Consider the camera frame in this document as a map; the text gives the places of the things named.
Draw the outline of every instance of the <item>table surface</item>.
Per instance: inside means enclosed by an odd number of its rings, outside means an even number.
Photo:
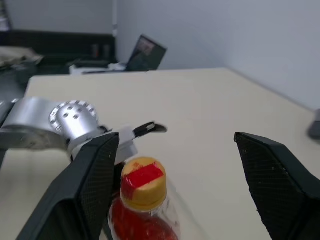
[[[285,144],[320,178],[320,145],[306,129],[314,114],[225,68],[38,76],[27,96],[86,100],[100,122],[117,129],[157,121],[168,133],[135,141],[159,159],[194,218],[214,240],[267,240],[250,196],[235,132]],[[69,164],[59,151],[10,150],[0,172],[0,233],[14,239]]]

